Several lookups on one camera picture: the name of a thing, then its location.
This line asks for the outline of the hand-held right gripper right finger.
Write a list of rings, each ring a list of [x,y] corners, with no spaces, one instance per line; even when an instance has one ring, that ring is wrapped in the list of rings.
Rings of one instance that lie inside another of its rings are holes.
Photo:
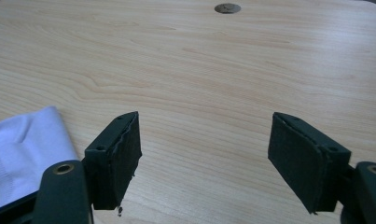
[[[335,209],[351,151],[303,119],[275,112],[268,158],[310,213]]]

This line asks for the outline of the white cloth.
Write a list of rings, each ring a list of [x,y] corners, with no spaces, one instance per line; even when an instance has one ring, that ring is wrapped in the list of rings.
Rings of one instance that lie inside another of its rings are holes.
[[[0,207],[37,191],[51,165],[76,158],[54,106],[0,121]]]

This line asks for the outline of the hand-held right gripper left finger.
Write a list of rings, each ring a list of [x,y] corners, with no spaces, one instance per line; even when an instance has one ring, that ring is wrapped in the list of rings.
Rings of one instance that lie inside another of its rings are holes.
[[[114,118],[90,143],[83,165],[95,210],[121,205],[141,157],[137,111]]]

